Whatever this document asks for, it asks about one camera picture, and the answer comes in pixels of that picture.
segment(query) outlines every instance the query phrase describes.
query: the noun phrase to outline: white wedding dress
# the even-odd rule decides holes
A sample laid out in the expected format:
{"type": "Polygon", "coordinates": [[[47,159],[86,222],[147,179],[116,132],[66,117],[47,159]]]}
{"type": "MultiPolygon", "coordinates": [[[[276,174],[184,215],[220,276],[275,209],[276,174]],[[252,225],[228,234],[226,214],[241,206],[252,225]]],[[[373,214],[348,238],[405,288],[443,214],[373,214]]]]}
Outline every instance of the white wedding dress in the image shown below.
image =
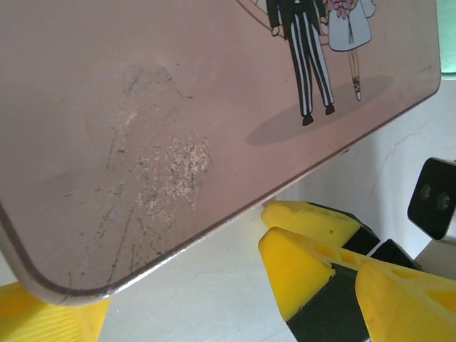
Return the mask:
{"type": "Polygon", "coordinates": [[[337,17],[336,11],[329,12],[329,46],[335,51],[349,51],[358,48],[372,39],[371,27],[367,18],[375,12],[373,0],[358,0],[347,18],[337,17]]]}

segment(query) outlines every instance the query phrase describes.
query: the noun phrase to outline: cartoon groom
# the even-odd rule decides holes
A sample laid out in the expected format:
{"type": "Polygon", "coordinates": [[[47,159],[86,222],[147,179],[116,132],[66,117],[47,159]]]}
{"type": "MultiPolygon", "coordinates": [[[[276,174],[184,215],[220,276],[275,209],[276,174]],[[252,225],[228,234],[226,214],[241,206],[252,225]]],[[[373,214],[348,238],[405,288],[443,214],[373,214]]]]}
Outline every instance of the cartoon groom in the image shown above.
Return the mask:
{"type": "Polygon", "coordinates": [[[311,65],[326,107],[326,114],[334,113],[334,97],[319,39],[320,20],[326,16],[325,6],[322,0],[266,0],[266,5],[272,36],[279,35],[279,27],[282,25],[284,38],[290,44],[298,83],[302,125],[307,126],[314,121],[311,115],[311,65]]]}

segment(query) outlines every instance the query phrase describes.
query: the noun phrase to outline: striped trousers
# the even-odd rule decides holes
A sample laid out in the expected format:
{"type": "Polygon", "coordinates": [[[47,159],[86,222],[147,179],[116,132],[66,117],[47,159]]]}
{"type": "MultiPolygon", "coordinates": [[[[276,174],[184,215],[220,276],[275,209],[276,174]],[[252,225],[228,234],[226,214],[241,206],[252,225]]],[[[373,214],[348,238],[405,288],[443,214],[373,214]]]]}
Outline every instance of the striped trousers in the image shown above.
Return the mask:
{"type": "Polygon", "coordinates": [[[325,106],[332,104],[334,98],[318,32],[310,23],[305,12],[294,14],[288,41],[298,83],[301,115],[309,115],[313,109],[311,65],[323,98],[323,104],[325,106]]]}

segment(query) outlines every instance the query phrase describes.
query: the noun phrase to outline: pink flowers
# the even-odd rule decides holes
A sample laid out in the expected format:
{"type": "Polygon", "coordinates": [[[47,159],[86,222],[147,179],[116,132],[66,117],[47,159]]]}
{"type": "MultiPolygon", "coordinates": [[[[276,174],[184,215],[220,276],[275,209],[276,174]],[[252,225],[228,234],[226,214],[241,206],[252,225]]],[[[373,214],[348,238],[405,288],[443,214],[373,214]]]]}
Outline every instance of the pink flowers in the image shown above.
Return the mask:
{"type": "Polygon", "coordinates": [[[336,11],[337,17],[345,19],[350,11],[355,8],[358,0],[323,0],[328,11],[336,11]]]}

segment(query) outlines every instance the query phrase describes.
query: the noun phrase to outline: green object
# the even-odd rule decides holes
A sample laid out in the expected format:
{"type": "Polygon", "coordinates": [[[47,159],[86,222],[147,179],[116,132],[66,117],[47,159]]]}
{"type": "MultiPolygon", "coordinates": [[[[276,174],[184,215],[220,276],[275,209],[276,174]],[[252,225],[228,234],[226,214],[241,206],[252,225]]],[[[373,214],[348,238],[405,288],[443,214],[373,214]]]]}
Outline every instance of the green object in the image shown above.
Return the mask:
{"type": "Polygon", "coordinates": [[[442,77],[456,79],[456,0],[437,0],[442,77]]]}

